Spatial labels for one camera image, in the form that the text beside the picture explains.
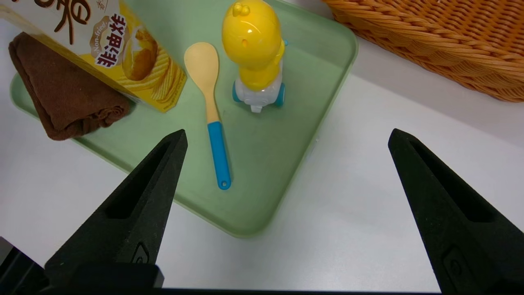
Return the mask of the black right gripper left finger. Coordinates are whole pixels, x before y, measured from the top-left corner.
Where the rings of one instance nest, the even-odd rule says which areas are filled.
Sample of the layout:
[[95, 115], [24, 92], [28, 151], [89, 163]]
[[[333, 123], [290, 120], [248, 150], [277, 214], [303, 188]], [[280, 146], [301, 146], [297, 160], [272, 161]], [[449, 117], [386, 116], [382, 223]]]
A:
[[148, 153], [45, 263], [52, 285], [162, 278], [156, 259], [187, 148], [180, 129]]

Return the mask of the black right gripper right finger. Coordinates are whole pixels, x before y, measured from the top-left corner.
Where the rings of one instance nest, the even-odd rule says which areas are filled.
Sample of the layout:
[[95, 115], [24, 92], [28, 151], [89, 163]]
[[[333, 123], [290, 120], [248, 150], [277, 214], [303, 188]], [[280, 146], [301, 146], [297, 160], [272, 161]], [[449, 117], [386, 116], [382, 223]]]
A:
[[524, 234], [415, 136], [388, 149], [443, 294], [524, 292]]

